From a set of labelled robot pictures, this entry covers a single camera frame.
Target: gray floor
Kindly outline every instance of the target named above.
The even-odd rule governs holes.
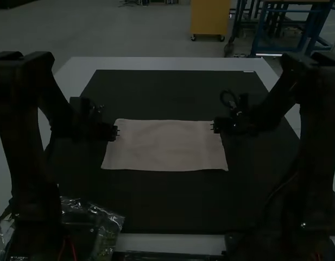
[[[0,10],[0,51],[51,51],[56,58],[54,71],[73,56],[223,55],[224,44],[213,38],[190,41],[188,5],[118,6],[119,0],[39,0]],[[322,35],[335,40],[335,11]],[[251,37],[237,39],[235,52],[249,53],[250,46]],[[280,72],[276,60],[269,63]]]

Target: black cable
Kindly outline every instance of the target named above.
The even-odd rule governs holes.
[[[235,103],[236,106],[238,106],[238,99],[236,97],[236,95],[231,91],[231,90],[224,90],[220,93],[220,102],[225,106],[225,107],[228,107],[230,109],[233,109],[233,107],[230,105],[230,102],[229,101],[226,101],[224,99],[225,95],[230,95],[233,99],[233,102]]]
[[[270,201],[274,198],[274,196],[281,190],[283,189],[286,185],[288,185],[294,178],[296,178],[298,175],[298,172],[295,171],[295,173],[293,175],[291,175],[286,181],[282,181],[280,183],[280,185],[274,189],[269,196],[266,199],[266,202],[264,204],[264,209],[263,209],[263,214],[262,216],[259,217],[256,225],[254,227],[248,228],[245,232],[245,234],[241,237],[241,239],[238,241],[236,247],[228,254],[229,257],[231,257],[233,254],[235,254],[237,252],[237,250],[239,249],[239,247],[241,246],[241,244],[243,243],[244,239],[248,236],[248,234],[252,233],[254,230],[258,230],[262,225],[262,221],[264,221],[266,219],[266,209],[269,206]]]

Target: cloth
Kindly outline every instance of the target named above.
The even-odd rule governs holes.
[[[211,123],[118,119],[119,136],[108,142],[102,169],[227,171],[222,140],[211,130]]]

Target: black mat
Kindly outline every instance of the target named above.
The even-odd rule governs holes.
[[[81,94],[105,105],[104,120],[213,120],[227,114],[223,89],[267,90],[256,73],[231,71],[95,72]],[[64,195],[83,197],[126,216],[123,232],[224,234],[246,228],[289,168],[299,139],[286,120],[256,138],[224,136],[229,172],[102,170],[105,142],[57,140],[49,163]]]

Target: cable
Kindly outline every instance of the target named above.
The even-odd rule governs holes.
[[[75,248],[74,248],[74,244],[72,243],[71,239],[69,238],[69,244],[71,245],[72,248],[72,253],[73,253],[73,260],[77,261],[77,255],[75,253]]]
[[[61,256],[62,256],[62,254],[63,254],[63,252],[64,252],[64,250],[65,250],[65,246],[66,246],[66,239],[64,239],[64,240],[62,241],[62,247],[61,247],[60,252],[59,252],[58,261],[61,260]]]
[[[238,106],[238,99],[236,95],[231,91],[231,90],[224,90],[220,93],[220,102],[225,106],[230,109],[233,109],[233,107],[230,105],[230,101],[225,101],[224,96],[225,95],[230,95],[233,99],[233,102],[235,103],[236,106]]]
[[[281,183],[278,187],[277,187],[277,189],[275,189],[275,190],[273,190],[270,194],[269,194],[269,196],[267,197],[267,200],[266,200],[266,202],[265,202],[265,204],[264,204],[264,209],[263,209],[263,215],[264,216],[261,216],[261,217],[259,217],[259,219],[258,219],[258,221],[257,221],[257,224],[256,224],[256,226],[255,227],[251,227],[251,228],[248,228],[247,229],[247,231],[245,232],[245,234],[242,236],[242,238],[238,241],[238,243],[237,243],[237,245],[236,245],[236,247],[229,253],[229,257],[231,256],[231,255],[233,255],[234,253],[236,253],[237,252],[237,250],[239,249],[239,247],[240,247],[240,245],[243,243],[243,241],[244,241],[244,238],[249,234],[249,233],[251,233],[251,232],[253,232],[254,230],[256,230],[256,229],[259,229],[260,228],[260,226],[261,226],[261,222],[262,221],[264,221],[265,220],[265,213],[266,213],[266,208],[267,208],[267,206],[269,206],[269,203],[270,203],[270,201],[271,201],[271,199],[282,189],[282,188],[284,188],[287,184],[289,184],[296,176],[298,175],[298,172],[296,171],[290,178],[288,178],[288,180],[286,180],[285,182],[283,182],[283,183]]]

